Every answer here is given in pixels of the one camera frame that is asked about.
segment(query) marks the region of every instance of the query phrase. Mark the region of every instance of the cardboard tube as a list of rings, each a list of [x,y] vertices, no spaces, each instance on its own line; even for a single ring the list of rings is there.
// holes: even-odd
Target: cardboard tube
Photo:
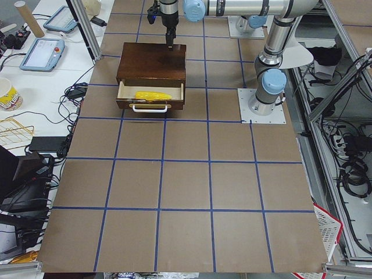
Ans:
[[[44,37],[44,32],[41,30],[39,24],[36,22],[33,14],[26,5],[24,1],[15,2],[14,6],[17,8],[20,15],[23,17],[24,21],[30,27],[31,31],[34,33],[35,37],[41,38]]]

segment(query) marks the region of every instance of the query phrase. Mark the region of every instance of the wooden drawer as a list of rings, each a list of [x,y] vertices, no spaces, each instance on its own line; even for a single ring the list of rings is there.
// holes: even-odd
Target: wooden drawer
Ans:
[[[183,109],[186,84],[186,46],[175,45],[170,51],[165,44],[124,43],[116,80],[119,91],[116,102],[120,109],[142,112],[164,112]],[[170,100],[136,99],[137,91],[166,93]]]

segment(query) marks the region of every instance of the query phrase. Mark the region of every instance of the paper cup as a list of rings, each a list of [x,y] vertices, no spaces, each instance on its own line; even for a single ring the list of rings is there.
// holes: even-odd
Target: paper cup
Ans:
[[[23,98],[12,86],[10,80],[0,77],[0,108],[11,111],[19,108],[23,103]]]

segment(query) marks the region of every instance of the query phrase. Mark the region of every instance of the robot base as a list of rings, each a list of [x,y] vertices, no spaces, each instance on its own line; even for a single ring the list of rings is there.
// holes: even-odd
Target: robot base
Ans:
[[[248,107],[248,102],[252,95],[256,93],[256,89],[238,89],[240,116],[242,123],[257,123],[257,124],[286,124],[282,105],[274,107],[272,113],[268,116],[259,116],[253,113]]]
[[[252,33],[242,33],[236,28],[237,21],[239,20],[240,16],[228,16],[227,18],[230,38],[246,38],[260,40],[263,40],[265,38],[265,34],[263,33],[262,27],[255,29]]]

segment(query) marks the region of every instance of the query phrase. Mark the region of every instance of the drawer handle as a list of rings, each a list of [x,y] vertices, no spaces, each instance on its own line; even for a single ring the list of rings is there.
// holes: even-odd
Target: drawer handle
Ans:
[[[165,106],[164,109],[136,109],[135,105],[132,106],[134,112],[155,112],[155,113],[164,113],[168,111],[168,106]]]

